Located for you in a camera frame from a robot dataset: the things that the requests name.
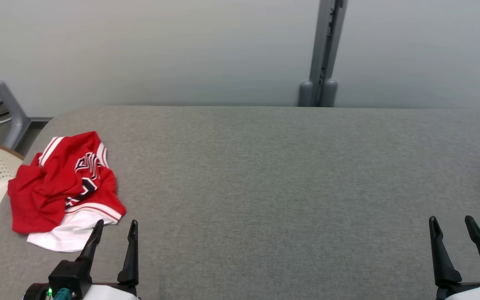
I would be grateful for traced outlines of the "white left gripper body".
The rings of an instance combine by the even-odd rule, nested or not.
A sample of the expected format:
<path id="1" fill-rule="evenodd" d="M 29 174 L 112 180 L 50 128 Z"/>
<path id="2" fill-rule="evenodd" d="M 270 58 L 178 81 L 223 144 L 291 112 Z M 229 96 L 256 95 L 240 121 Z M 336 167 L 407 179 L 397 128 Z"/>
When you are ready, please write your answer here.
<path id="1" fill-rule="evenodd" d="M 140 300 L 135 285 L 96 283 L 91 285 L 82 300 Z"/>

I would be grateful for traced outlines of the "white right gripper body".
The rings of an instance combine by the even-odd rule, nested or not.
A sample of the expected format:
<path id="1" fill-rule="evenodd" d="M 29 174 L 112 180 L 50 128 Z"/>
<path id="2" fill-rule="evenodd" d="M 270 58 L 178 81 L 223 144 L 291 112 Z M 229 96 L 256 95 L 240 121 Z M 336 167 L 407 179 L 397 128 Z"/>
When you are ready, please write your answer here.
<path id="1" fill-rule="evenodd" d="M 437 300 L 480 300 L 480 282 L 440 282 L 436 286 Z"/>

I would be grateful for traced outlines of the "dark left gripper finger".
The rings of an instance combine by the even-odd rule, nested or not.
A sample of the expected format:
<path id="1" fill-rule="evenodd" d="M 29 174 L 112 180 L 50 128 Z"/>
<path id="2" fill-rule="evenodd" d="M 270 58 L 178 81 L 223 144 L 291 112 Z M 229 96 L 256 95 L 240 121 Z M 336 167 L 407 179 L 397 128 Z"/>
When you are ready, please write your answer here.
<path id="1" fill-rule="evenodd" d="M 122 270 L 118 273 L 117 281 L 120 285 L 139 284 L 139 249 L 138 249 L 138 222 L 131 221 L 127 235 L 128 248 L 126 250 Z"/>
<path id="2" fill-rule="evenodd" d="M 92 233 L 88 237 L 84 248 L 82 249 L 76 262 L 82 263 L 86 268 L 91 268 L 93 260 L 95 258 L 95 251 L 99 245 L 104 228 L 104 220 L 99 220 L 95 224 Z"/>

